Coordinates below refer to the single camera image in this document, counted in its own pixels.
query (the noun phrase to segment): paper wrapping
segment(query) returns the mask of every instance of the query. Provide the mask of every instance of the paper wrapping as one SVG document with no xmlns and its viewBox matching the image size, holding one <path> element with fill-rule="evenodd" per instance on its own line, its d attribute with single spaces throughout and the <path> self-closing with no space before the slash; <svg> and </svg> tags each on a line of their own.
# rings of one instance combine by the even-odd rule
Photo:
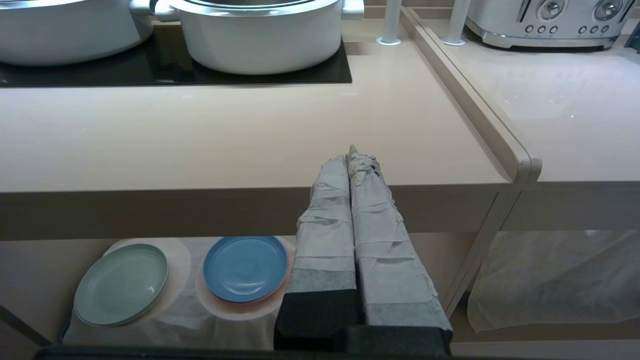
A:
<svg viewBox="0 0 640 360">
<path fill-rule="evenodd" d="M 289 293 L 356 289 L 349 177 L 344 156 L 320 169 L 298 220 Z"/>
<path fill-rule="evenodd" d="M 355 256 L 367 324 L 451 330 L 380 164 L 351 147 L 348 171 Z"/>
</svg>

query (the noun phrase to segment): toaster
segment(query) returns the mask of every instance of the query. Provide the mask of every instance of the toaster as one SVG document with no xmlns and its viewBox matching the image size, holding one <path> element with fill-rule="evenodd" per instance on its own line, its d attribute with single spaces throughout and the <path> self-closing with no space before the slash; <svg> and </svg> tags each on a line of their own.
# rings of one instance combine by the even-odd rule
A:
<svg viewBox="0 0 640 360">
<path fill-rule="evenodd" d="M 603 47 L 616 41 L 636 0 L 473 0 L 466 25 L 509 48 Z"/>
</svg>

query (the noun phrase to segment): white pot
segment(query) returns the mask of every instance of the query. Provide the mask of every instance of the white pot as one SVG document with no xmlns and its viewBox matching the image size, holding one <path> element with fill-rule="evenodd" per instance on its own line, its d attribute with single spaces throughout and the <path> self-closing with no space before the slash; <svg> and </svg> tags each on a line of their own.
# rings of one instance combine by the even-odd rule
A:
<svg viewBox="0 0 640 360">
<path fill-rule="evenodd" d="M 0 0 L 0 62 L 64 65 L 130 49 L 153 32 L 129 0 Z"/>
<path fill-rule="evenodd" d="M 137 0 L 131 4 L 136 7 Z M 160 20 L 179 18 L 189 54 L 210 69 L 278 74 L 311 67 L 340 47 L 342 19 L 363 0 L 160 0 Z"/>
</svg>

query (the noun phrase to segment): light green plate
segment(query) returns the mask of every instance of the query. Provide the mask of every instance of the light green plate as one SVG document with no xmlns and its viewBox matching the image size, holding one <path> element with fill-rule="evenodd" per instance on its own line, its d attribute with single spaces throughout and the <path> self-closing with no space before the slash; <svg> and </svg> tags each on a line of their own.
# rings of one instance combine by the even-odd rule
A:
<svg viewBox="0 0 640 360">
<path fill-rule="evenodd" d="M 159 248 L 134 244 L 98 260 L 82 278 L 74 306 L 90 325 L 122 325 L 142 315 L 160 295 L 169 276 Z"/>
</svg>

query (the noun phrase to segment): plate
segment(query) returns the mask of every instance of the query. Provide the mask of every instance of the plate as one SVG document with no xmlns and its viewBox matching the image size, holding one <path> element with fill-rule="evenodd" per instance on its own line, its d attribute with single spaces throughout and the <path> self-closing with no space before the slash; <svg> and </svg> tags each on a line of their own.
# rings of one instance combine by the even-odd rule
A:
<svg viewBox="0 0 640 360">
<path fill-rule="evenodd" d="M 122 325 L 142 315 L 162 292 L 169 275 L 163 252 L 135 244 L 115 250 L 87 271 L 76 290 L 74 307 L 90 325 Z"/>
<path fill-rule="evenodd" d="M 287 251 L 274 236 L 222 238 L 207 253 L 202 271 L 215 296 L 229 302 L 253 302 L 282 284 Z"/>
</svg>

